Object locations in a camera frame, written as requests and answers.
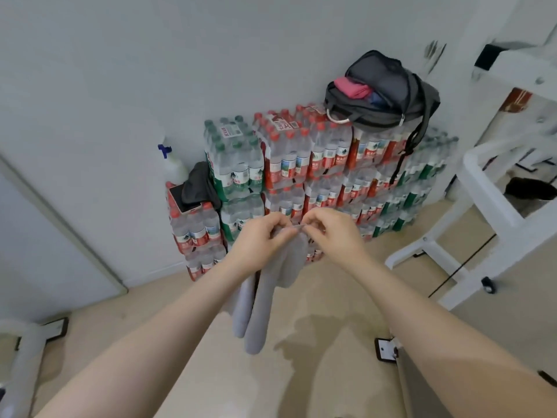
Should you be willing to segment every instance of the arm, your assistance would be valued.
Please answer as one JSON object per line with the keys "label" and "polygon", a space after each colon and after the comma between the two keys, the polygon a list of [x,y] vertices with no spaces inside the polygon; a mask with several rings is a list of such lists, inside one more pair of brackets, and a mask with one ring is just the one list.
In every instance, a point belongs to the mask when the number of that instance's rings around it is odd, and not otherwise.
{"label": "arm", "polygon": [[303,231],[369,293],[393,334],[455,418],[557,413],[553,387],[488,337],[370,258],[348,215],[315,208],[304,216],[303,223],[312,224]]}
{"label": "arm", "polygon": [[91,362],[37,418],[153,417],[234,289],[297,233],[285,230],[270,239],[275,225],[292,223],[280,213],[247,222],[222,262]]}

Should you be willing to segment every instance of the black cable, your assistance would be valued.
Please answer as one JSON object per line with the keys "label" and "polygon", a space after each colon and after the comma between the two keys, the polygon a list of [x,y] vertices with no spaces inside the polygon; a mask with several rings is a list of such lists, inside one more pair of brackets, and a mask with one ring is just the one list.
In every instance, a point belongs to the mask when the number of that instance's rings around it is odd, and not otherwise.
{"label": "black cable", "polygon": [[458,268],[455,270],[455,272],[454,272],[453,274],[451,274],[449,277],[447,277],[447,279],[446,279],[445,281],[443,281],[439,286],[437,286],[437,288],[436,288],[433,292],[430,293],[430,295],[428,296],[428,298],[431,298],[431,297],[433,296],[433,294],[435,294],[436,291],[438,291],[440,288],[442,288],[443,285],[444,285],[447,281],[451,280],[451,279],[453,278],[453,276],[454,276],[455,274],[457,274],[457,273],[460,271],[460,269],[463,268],[463,267],[468,263],[468,261],[470,261],[472,258],[474,258],[474,256],[475,256],[477,253],[479,253],[482,249],[484,249],[485,246],[486,246],[489,242],[491,242],[495,236],[497,236],[497,233],[494,233],[494,234],[491,236],[491,238],[489,238],[488,240],[486,240],[486,241],[484,242],[484,244],[483,244],[482,246],[480,246],[480,247],[477,249],[477,251],[476,251],[475,253],[473,253],[467,260],[465,260],[465,261],[460,265],[460,267],[458,267]]}

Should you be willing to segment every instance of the person's right hand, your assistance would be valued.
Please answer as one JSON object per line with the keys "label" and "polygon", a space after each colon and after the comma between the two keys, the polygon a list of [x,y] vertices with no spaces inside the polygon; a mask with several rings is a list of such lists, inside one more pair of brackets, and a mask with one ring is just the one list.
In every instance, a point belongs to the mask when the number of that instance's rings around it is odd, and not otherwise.
{"label": "person's right hand", "polygon": [[368,255],[360,231],[348,214],[332,208],[312,208],[304,215],[302,224],[308,224],[302,231],[345,270],[354,259]]}

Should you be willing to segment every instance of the black bag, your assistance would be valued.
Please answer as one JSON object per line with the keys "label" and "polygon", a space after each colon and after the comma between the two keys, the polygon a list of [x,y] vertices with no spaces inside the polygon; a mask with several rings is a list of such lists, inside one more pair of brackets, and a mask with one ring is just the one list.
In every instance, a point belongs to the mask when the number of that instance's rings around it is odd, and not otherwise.
{"label": "black bag", "polygon": [[423,117],[408,137],[397,169],[391,177],[393,183],[404,157],[412,154],[423,139],[429,118],[439,107],[439,92],[402,67],[400,60],[389,58],[376,50],[362,55],[348,68],[345,76],[352,82],[363,83],[373,88],[386,105],[376,106],[367,100],[348,98],[337,89],[334,82],[331,82],[327,86],[324,103],[329,119],[334,115],[339,120],[348,119],[353,126],[364,131],[381,132],[400,126],[405,121]]}

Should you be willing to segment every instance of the person's right arm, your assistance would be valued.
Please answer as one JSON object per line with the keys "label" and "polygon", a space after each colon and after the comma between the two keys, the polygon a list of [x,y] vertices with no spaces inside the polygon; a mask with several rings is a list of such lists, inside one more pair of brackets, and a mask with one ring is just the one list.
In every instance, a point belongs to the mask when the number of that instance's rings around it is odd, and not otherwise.
{"label": "person's right arm", "polygon": [[494,341],[372,259],[350,216],[314,208],[302,223],[310,224],[303,231],[369,293],[393,334],[455,418],[557,416],[553,387]]}

